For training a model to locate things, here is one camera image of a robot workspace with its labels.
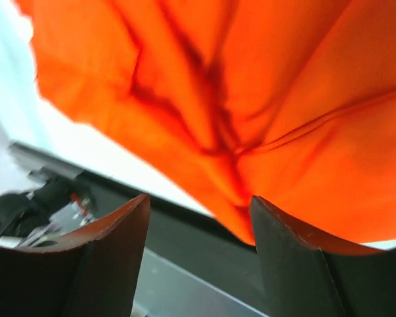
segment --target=orange cloth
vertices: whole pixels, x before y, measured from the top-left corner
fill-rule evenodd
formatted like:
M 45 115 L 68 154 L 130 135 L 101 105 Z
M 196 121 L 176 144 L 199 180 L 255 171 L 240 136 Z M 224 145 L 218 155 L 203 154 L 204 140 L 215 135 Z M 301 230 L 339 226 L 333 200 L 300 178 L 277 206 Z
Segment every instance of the orange cloth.
M 396 0 L 20 0 L 41 93 L 253 244 L 251 194 L 396 238 Z

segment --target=orange shirt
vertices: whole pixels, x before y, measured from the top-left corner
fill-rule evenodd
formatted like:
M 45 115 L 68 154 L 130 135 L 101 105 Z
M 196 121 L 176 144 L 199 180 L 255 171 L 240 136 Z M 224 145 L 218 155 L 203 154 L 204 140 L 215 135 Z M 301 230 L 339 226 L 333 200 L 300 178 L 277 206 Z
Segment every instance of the orange shirt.
M 396 0 L 19 0 L 41 93 L 253 244 L 261 195 L 396 238 Z

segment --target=orange fabric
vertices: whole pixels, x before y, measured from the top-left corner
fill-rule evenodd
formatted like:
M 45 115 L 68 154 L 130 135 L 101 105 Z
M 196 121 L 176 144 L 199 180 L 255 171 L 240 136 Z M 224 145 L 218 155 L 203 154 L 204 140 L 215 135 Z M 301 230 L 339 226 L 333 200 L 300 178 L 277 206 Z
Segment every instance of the orange fabric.
M 396 0 L 20 0 L 41 93 L 253 244 L 251 194 L 396 238 Z

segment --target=orange garment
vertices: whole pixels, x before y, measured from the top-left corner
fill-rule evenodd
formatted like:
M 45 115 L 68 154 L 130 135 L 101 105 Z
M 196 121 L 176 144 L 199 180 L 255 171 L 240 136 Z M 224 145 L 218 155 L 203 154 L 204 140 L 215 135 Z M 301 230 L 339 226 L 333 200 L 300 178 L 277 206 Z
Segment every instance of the orange garment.
M 248 203 L 396 238 L 396 0 L 20 0 L 41 93 L 253 244 Z

